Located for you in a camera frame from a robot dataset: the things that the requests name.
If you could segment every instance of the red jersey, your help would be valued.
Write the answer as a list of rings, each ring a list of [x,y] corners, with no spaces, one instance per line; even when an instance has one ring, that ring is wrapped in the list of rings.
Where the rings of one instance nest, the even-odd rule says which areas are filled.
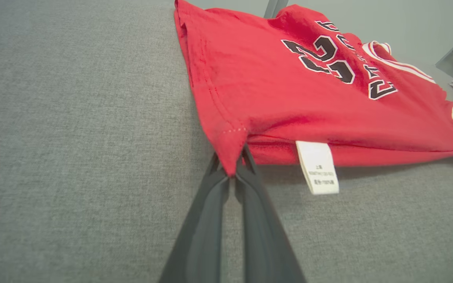
[[[259,164],[298,163],[328,143],[338,166],[453,156],[453,102],[388,44],[363,44],[297,5],[265,19],[176,0],[176,27],[203,130],[229,175],[247,142]]]

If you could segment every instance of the wall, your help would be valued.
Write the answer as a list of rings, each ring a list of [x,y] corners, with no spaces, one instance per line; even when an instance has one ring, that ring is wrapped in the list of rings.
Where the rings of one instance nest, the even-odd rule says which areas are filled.
[[[453,0],[289,0],[325,14],[363,42],[391,45],[393,55],[435,64],[453,48]]]
[[[263,17],[268,0],[187,0],[202,9],[219,7]]]

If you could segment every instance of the black object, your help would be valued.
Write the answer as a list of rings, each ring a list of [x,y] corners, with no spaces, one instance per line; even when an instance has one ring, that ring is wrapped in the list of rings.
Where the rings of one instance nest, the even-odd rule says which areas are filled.
[[[219,283],[221,219],[228,184],[229,178],[223,168],[219,169],[215,153],[160,283]],[[236,196],[243,205],[246,283],[305,283],[247,146],[237,162]]]

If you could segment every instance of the gray couch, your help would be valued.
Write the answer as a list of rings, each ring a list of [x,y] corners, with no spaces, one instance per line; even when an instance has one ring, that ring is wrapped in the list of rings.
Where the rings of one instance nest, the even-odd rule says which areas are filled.
[[[158,280],[212,155],[173,11],[0,0],[0,282]],[[337,171],[317,197],[299,166],[262,167],[309,282],[453,282],[453,158]],[[222,279],[242,282],[232,193],[224,217]]]

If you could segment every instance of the white tag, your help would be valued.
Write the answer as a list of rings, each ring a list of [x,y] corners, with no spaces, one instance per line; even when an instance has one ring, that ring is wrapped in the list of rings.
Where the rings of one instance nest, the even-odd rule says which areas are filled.
[[[313,195],[338,193],[338,179],[327,143],[297,140],[300,165]]]

